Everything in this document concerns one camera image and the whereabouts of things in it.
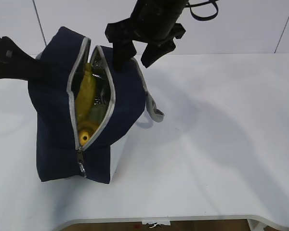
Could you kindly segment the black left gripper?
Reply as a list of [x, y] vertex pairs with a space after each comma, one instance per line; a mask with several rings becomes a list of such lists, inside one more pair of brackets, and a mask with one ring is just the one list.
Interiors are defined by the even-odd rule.
[[68, 69], [28, 56], [9, 37], [0, 38], [0, 79], [49, 81], [54, 74]]

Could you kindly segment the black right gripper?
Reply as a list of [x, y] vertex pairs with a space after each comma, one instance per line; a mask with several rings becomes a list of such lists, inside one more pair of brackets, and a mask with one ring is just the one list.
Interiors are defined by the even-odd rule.
[[186, 0], [138, 0], [129, 18], [109, 23], [105, 36], [113, 44], [113, 67], [120, 71], [133, 58], [133, 41], [147, 43], [141, 62], [148, 68], [162, 56], [175, 50], [173, 38], [181, 39], [184, 27], [177, 23]]

